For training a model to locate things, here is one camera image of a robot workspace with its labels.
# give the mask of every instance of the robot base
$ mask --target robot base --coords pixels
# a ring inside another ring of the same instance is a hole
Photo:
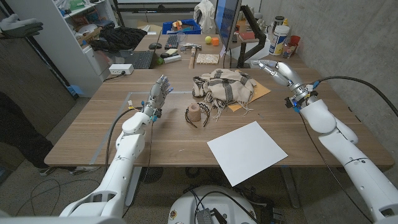
[[[198,195],[199,198],[202,198],[208,192],[215,190],[228,194],[229,196],[234,198],[238,203],[240,203],[248,212],[253,214],[254,217],[256,217],[256,214],[254,213],[254,209],[251,206],[251,204],[244,197],[242,197],[240,194],[236,193],[233,190],[220,186],[202,186],[193,189],[193,191]],[[199,202],[199,199],[196,199],[195,201],[195,196],[193,196],[191,192],[183,194],[172,205],[167,223],[168,224],[197,223],[196,220],[194,220],[197,202]],[[221,215],[226,214],[225,220],[227,221],[227,223],[230,224],[256,223],[231,199],[222,194],[217,194],[217,193],[209,194],[201,202],[205,206],[205,208],[209,208],[209,210],[216,208]],[[198,209],[203,210],[201,204],[199,204]],[[218,223],[218,220],[216,219],[215,216],[212,216],[211,220],[213,221],[213,223]]]

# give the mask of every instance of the laptop keyboard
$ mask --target laptop keyboard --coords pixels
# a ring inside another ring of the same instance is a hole
[[[134,52],[134,57],[136,57],[136,61],[132,65],[134,69],[149,69],[153,54],[152,51]]]

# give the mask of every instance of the blue bin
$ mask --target blue bin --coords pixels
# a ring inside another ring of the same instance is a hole
[[[162,34],[167,34],[168,30],[172,30],[173,22],[164,22]],[[193,29],[190,31],[184,31],[185,34],[200,34],[200,26],[193,20],[193,19],[184,19],[181,20],[182,24],[184,25],[191,25]]]

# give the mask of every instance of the plaid scarf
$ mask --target plaid scarf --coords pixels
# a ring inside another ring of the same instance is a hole
[[[216,69],[193,77],[192,95],[205,97],[203,101],[217,109],[214,119],[218,120],[224,108],[230,104],[239,103],[246,113],[252,110],[248,108],[248,102],[254,93],[253,86],[256,86],[256,81],[244,72]]]

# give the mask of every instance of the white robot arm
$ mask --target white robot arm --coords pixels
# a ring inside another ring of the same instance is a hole
[[[302,79],[290,66],[283,62],[270,60],[257,61],[257,64],[278,84],[290,88],[293,92],[293,97],[285,99],[286,106],[301,113],[311,128],[321,134],[320,142],[343,165],[365,200],[374,221],[397,223],[398,190],[355,146],[358,142],[357,135],[328,111],[323,100],[317,98],[313,86],[305,86]]]
[[[122,217],[132,167],[145,146],[143,124],[161,117],[164,100],[173,90],[168,90],[169,86],[167,77],[158,79],[141,111],[123,123],[123,131],[116,140],[116,155],[99,187],[68,205],[60,217]]]

